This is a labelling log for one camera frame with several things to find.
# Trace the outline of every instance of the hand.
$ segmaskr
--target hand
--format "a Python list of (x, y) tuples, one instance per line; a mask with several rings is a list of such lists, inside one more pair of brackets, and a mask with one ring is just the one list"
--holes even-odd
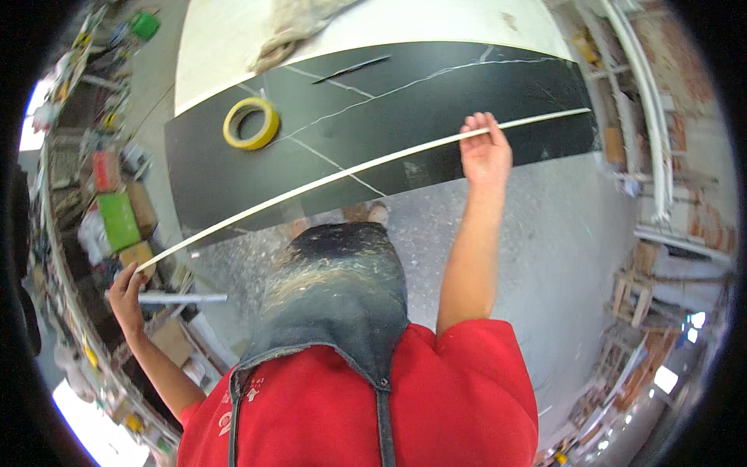
[(130, 263), (109, 289), (109, 303), (128, 341), (143, 335), (143, 310), (137, 302), (137, 294), (140, 285), (144, 284), (147, 278), (142, 273), (134, 273), (136, 268), (137, 263)]
[(459, 141), (462, 151), (462, 169), (473, 188), (506, 187), (513, 157), (506, 135), (498, 128), (493, 114), (476, 113), (465, 118), (459, 133), (487, 127), (490, 132)]

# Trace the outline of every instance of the apron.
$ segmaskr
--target apron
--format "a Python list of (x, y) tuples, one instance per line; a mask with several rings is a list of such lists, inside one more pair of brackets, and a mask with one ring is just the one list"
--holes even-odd
[(246, 382), (263, 362), (312, 345), (334, 348), (376, 392), (382, 465), (394, 467), (391, 363), (407, 327), (404, 272), (378, 223), (312, 227), (294, 239), (268, 280), (249, 347), (229, 377), (229, 466), (236, 466)]

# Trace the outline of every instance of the worktable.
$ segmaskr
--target worktable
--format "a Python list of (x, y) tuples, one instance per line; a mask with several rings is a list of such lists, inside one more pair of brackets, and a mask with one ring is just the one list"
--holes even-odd
[[(382, 55), (386, 61), (311, 84), (317, 77)], [(246, 151), (223, 139), (230, 108), (264, 96), (280, 115), (266, 147)], [(233, 214), (362, 162), (456, 134), (464, 117), (491, 111), (499, 122), (589, 107), (578, 65), (553, 55), (464, 42), (394, 43), (345, 50), (272, 69), (224, 90), (166, 126), (174, 203), (186, 229)], [(597, 148), (593, 114), (506, 131), (514, 165)], [(456, 143), (388, 162), (316, 188), (207, 237), (214, 243), (402, 191), (462, 177)]]

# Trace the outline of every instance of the yellow tape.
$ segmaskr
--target yellow tape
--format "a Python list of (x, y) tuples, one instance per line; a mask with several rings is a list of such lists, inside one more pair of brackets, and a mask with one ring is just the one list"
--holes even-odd
[[(259, 133), (248, 140), (240, 139), (238, 126), (241, 124), (241, 120), (250, 113), (257, 111), (264, 114), (264, 123)], [(233, 147), (239, 149), (259, 149), (273, 139), (275, 133), (278, 131), (279, 124), (280, 119), (278, 114), (269, 102), (258, 97), (250, 97), (234, 105), (229, 114), (226, 115), (226, 120), (223, 121), (223, 137)]]

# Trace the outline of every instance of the concrete floor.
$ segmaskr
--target concrete floor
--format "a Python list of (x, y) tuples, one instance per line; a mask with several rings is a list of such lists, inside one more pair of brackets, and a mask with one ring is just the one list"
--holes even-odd
[[(157, 240), (170, 246), (183, 235), (173, 205), (165, 158), (164, 124), (173, 118), (176, 56), (186, 0), (157, 1), (163, 25), (132, 61), (131, 107), (125, 132), (153, 155), (146, 187), (158, 213)], [(383, 198), (391, 209), (389, 234), (405, 268), (409, 317), (435, 327), (438, 291), (450, 245), (459, 228), (468, 184), (456, 180)], [(521, 345), (540, 412), (539, 447), (547, 447), (588, 380), (600, 334), (610, 318), (603, 311), (613, 271), (633, 247), (633, 200), (616, 193), (597, 170), (595, 155), (514, 169), (509, 180), (500, 243), (498, 303), (492, 317), (510, 322)], [(341, 221), (339, 211), (312, 224)], [(202, 307), (209, 341), (235, 362), (258, 308), (275, 255), (287, 244), (282, 227), (194, 251), (187, 262), (229, 302)]]

